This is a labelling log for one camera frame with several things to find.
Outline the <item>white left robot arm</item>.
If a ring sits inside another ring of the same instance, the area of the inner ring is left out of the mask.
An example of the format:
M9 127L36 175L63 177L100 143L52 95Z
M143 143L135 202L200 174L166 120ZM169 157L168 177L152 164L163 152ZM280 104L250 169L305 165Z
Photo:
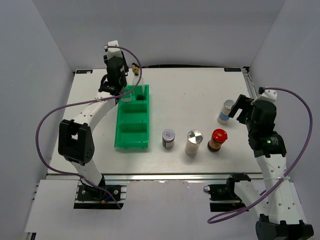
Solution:
M98 171L93 155L92 133L100 120L114 108L127 86L129 67L124 56L104 56L106 75L100 82L95 102L90 103L73 119L59 124L58 153L83 176L82 184L96 200L106 195L105 178Z

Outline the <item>right table logo sticker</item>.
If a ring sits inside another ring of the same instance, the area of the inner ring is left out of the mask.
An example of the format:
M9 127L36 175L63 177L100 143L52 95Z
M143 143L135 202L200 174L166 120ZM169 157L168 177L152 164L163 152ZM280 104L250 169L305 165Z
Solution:
M242 72L242 69L239 67L225 67L225 72Z

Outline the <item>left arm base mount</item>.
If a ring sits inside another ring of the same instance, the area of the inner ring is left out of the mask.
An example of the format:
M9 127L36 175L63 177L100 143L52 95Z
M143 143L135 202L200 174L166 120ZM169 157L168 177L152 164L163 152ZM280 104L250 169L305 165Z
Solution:
M104 187L118 202L120 208L105 191L82 183L78 184L73 208L78 210L120 210L126 199L127 186L107 183Z

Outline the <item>clear glass oil bottle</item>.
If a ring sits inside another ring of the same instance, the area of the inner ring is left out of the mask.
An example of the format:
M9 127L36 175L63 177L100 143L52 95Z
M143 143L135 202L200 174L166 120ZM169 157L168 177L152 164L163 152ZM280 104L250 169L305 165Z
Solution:
M124 88L124 96L121 98L121 101L123 103L129 103L132 101L132 94L129 93L129 91L132 89L132 86L131 85L127 85L125 88Z

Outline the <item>left table logo sticker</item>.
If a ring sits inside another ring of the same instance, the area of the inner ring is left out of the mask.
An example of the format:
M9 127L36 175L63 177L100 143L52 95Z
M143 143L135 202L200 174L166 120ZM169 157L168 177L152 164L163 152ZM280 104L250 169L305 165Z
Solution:
M77 69L75 71L76 74L92 74L93 70L92 69Z

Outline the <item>green plastic divided bin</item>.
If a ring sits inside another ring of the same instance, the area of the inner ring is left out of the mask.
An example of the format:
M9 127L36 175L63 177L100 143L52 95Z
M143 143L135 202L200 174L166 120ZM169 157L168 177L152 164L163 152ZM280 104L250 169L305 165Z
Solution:
M131 92L131 101L118 102L114 147L120 149L146 149L150 142L150 90L144 86L144 99L136 97L142 93L138 85Z

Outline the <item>white powder jar silver lid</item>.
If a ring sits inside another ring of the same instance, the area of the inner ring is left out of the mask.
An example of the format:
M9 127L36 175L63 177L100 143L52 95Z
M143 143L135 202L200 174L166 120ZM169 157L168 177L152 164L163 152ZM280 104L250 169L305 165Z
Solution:
M189 156L197 154L198 149L203 141L203 134L201 131L193 129L187 134L187 140L185 145L185 153Z

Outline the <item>blue label salt jar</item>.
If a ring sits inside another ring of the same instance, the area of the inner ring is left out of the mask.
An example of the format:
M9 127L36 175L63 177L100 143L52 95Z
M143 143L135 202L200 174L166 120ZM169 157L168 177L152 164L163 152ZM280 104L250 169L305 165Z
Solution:
M228 122L228 120L230 119L229 113L231 112L231 109L234 104L235 101L233 101L232 99L228 99L223 103L220 113L217 117L217 122L219 124L224 125Z

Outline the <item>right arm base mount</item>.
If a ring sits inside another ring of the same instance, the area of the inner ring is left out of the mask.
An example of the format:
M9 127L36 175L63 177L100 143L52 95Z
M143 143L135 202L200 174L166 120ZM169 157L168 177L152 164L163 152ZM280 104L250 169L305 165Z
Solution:
M245 208L243 201L235 194L235 183L250 182L251 178L244 173L231 174L224 184L209 184L203 191L210 195L210 211L212 213L229 212Z

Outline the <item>table logo sticker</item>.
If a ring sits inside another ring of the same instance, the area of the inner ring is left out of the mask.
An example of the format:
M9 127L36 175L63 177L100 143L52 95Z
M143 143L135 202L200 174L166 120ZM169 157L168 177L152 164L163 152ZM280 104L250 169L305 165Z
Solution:
M225 67L225 72L242 72L242 69L239 67Z
M92 69L77 69L75 71L76 74L92 74L93 70Z

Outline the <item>red lid sauce jar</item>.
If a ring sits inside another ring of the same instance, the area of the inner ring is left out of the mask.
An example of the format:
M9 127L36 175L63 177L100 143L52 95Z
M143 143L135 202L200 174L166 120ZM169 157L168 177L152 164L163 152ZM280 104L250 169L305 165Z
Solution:
M217 128L212 132L211 139L207 143L207 147L211 152L218 152L222 144L228 139L228 134L224 129Z

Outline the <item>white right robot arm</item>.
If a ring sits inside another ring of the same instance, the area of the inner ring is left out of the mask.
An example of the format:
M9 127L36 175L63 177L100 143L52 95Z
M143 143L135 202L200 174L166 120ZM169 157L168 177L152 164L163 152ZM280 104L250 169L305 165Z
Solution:
M259 195L248 180L236 180L225 188L226 195L240 198L256 216L255 232L260 240L308 240L314 235L294 201L288 172L286 147L275 130L277 108L273 100L252 99L240 95L229 117L241 113L237 121L246 125L248 143L260 167L266 192Z

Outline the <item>small dark spice jar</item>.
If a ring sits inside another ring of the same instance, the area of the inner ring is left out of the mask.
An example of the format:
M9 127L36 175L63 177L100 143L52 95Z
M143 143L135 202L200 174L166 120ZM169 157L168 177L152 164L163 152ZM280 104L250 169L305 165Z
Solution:
M175 132L172 129L165 129L162 132L162 145L166 149L170 149L175 144Z

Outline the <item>glass bottle with dark residue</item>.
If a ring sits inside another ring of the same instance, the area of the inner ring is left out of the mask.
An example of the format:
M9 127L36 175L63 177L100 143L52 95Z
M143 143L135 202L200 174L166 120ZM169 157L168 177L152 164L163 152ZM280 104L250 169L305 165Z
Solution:
M133 73L133 80L132 85L136 86L134 89L135 99L137 101L143 101L146 99L145 96L145 82L144 79L141 77L141 69L136 63L132 63L132 73Z

